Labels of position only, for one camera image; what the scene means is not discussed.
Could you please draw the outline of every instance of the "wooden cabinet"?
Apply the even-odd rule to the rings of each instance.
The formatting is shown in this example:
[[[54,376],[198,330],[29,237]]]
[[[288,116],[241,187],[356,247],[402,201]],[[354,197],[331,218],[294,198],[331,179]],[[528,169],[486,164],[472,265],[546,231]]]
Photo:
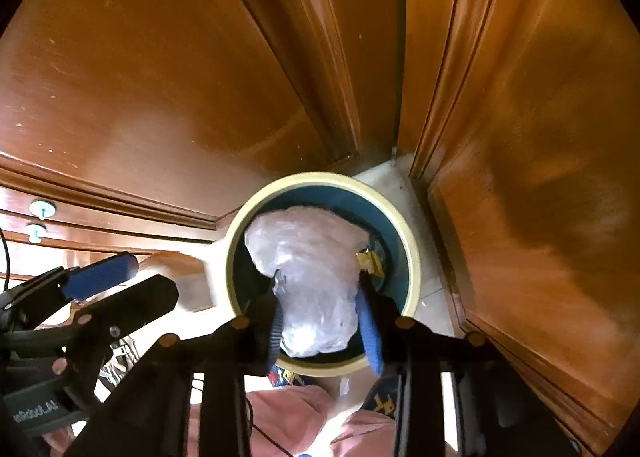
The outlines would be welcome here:
[[[406,36],[459,322],[599,455],[640,397],[640,34],[619,0],[407,0]]]
[[[2,227],[208,243],[294,172],[389,158],[398,0],[23,0],[0,37]]]

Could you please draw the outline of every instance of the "plastic bag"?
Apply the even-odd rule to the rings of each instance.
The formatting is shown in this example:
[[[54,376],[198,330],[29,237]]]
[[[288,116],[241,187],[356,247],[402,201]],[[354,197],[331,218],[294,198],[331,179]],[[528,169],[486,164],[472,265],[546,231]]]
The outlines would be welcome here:
[[[258,271],[275,276],[286,354],[305,358],[345,349],[358,329],[356,253],[369,234],[330,211],[293,206],[257,216],[244,243]]]

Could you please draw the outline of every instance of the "pink pants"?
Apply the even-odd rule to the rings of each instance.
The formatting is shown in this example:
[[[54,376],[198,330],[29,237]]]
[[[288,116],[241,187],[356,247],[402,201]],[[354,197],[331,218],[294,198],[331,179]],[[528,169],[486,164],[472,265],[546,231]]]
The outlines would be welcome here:
[[[249,392],[254,424],[289,453],[304,453],[314,441],[334,400],[320,387],[282,387]],[[191,408],[188,457],[198,455],[199,405]],[[381,413],[358,410],[347,418],[330,444],[334,457],[391,455],[396,423]],[[251,435],[254,457],[283,457],[283,453],[256,429]]]

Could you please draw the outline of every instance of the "person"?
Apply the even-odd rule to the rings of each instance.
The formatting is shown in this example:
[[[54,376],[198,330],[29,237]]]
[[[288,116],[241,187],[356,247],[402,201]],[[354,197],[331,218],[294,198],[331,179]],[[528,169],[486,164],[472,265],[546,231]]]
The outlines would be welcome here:
[[[333,398],[313,382],[280,367],[269,374],[273,389],[247,393],[253,457],[300,455],[328,420]],[[330,443],[334,457],[387,457],[396,430],[397,379],[379,380],[359,410],[340,427]],[[198,457],[200,405],[191,407],[187,457]]]

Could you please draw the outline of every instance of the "yellow bin rim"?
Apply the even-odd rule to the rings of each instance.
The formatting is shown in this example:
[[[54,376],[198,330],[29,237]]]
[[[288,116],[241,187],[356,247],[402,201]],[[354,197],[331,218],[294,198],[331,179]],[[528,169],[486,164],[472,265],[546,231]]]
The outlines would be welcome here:
[[[238,246],[238,242],[241,241],[244,229],[254,218],[255,212],[274,197],[288,190],[293,190],[294,188],[315,185],[334,186],[355,193],[380,209],[391,224],[393,224],[402,241],[402,246],[404,246],[409,266],[409,286],[401,314],[403,316],[413,317],[418,307],[418,301],[420,300],[420,283],[422,280],[420,278],[418,245],[409,224],[404,220],[404,217],[402,217],[398,209],[379,192],[376,192],[371,187],[351,177],[332,174],[330,172],[304,172],[302,174],[283,177],[269,183],[255,193],[238,211],[236,217],[234,217],[226,234],[228,247],[225,257],[225,288],[229,303],[235,315],[242,314],[242,311],[236,299],[232,280],[233,262],[236,246]],[[286,370],[303,376],[315,377],[342,376],[359,371],[368,365],[367,358],[364,354],[347,361],[342,361],[341,363],[306,363],[280,355],[277,364]]]

